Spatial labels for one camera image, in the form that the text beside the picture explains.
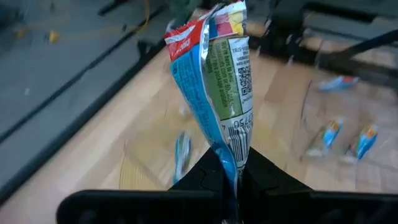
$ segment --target wooden floor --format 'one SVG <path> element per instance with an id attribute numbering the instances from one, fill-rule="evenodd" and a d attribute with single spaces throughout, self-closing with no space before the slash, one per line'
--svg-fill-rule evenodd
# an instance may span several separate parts
<path id="1" fill-rule="evenodd" d="M 180 114 L 186 105 L 169 65 L 164 49 L 0 208 L 0 223 L 54 223 L 62 199 L 83 189 L 167 189 L 174 141 L 183 129 L 192 136 L 194 165 L 208 144 L 192 116 Z M 372 184 L 359 184 L 352 166 L 300 160 L 296 149 L 305 148 L 309 138 L 300 116 L 315 69 L 255 52 L 251 68 L 253 148 L 314 189 L 383 190 L 380 170 L 370 168 Z"/>

